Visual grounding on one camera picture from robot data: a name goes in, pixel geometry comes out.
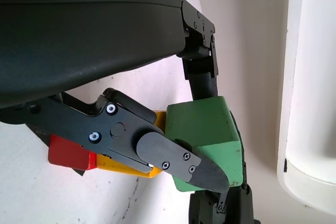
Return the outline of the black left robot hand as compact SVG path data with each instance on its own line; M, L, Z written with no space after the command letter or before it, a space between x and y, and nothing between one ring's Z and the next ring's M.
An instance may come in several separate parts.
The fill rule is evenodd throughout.
M176 55L192 101L154 112L68 90ZM190 191L189 223L256 223L244 147L218 95L215 26L187 0L1 0L1 121L49 135L49 161Z

